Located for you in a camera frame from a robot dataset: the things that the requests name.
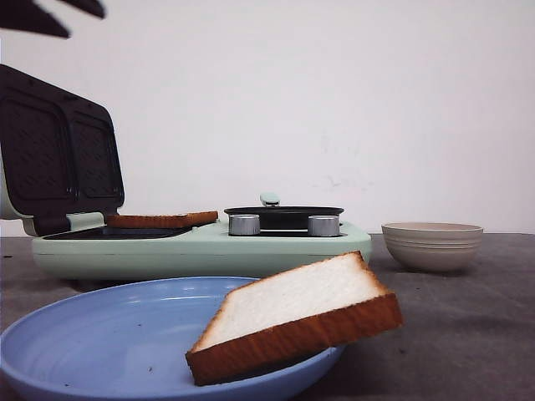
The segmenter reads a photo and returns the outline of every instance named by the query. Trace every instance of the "blue plate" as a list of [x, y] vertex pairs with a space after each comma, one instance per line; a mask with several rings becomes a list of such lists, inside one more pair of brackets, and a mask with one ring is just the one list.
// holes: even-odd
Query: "blue plate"
[[276, 372], [197, 387], [184, 354], [224, 295], [254, 279], [188, 277], [71, 297], [2, 335], [2, 368], [27, 400], [280, 400], [321, 378], [344, 347]]

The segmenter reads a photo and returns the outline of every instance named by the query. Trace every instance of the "beige bowl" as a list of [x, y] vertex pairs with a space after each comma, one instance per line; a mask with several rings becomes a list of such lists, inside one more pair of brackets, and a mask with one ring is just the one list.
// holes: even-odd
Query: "beige bowl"
[[482, 242], [479, 226], [451, 223], [389, 223], [382, 225], [390, 254], [399, 263], [429, 272], [466, 266]]

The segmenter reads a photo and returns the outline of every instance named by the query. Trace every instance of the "table surface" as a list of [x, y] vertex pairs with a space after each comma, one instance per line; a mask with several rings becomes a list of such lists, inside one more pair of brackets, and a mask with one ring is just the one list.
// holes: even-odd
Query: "table surface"
[[[33, 263], [29, 238], [2, 238], [2, 330], [59, 299], [116, 282], [68, 282]], [[349, 345], [304, 400], [534, 400], [535, 235], [486, 234], [463, 271], [408, 272], [373, 235], [370, 261], [405, 325]], [[0, 377], [0, 399], [21, 401]]]

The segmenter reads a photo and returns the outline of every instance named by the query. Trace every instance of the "pan handle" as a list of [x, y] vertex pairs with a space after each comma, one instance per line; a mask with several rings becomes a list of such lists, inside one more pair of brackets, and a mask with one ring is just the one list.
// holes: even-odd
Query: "pan handle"
[[281, 200], [273, 192], [263, 192], [260, 194], [260, 201], [264, 206], [280, 206]]

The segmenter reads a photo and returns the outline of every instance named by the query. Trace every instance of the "frying pan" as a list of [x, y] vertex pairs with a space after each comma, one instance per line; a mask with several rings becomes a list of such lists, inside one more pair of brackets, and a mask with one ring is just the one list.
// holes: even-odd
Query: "frying pan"
[[309, 216], [339, 216], [339, 207], [322, 206], [259, 206], [225, 209], [231, 215], [259, 215], [264, 230], [301, 230], [308, 227]]

